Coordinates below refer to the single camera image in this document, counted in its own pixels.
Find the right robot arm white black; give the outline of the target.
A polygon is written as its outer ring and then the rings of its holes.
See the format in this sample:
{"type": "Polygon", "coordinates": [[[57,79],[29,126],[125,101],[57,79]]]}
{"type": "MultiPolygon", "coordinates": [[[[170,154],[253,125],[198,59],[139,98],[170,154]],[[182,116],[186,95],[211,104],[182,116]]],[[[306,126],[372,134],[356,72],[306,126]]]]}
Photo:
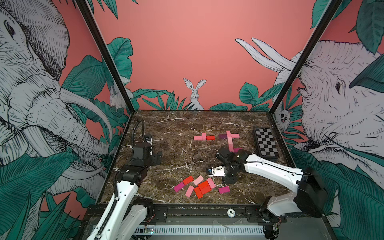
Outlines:
{"type": "Polygon", "coordinates": [[[215,157],[222,166],[207,169],[207,174],[221,177],[224,184],[235,184],[237,173],[243,172],[264,177],[289,189],[287,194],[266,198],[257,213],[264,222],[277,223],[282,216],[291,213],[302,212],[313,218],[324,214],[328,192],[321,176],[313,168],[290,168],[249,151],[234,153],[225,147],[221,147],[215,157]]]}

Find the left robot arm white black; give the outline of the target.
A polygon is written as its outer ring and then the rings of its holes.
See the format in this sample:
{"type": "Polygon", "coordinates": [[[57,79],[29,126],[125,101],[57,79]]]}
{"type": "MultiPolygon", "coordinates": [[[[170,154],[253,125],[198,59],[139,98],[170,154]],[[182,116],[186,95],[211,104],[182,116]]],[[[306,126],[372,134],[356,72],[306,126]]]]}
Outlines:
{"type": "Polygon", "coordinates": [[[129,240],[138,226],[152,217],[151,200],[137,199],[130,204],[149,168],[161,164],[162,153],[153,154],[151,141],[134,145],[132,153],[128,163],[115,175],[114,194],[89,240],[129,240]]]}

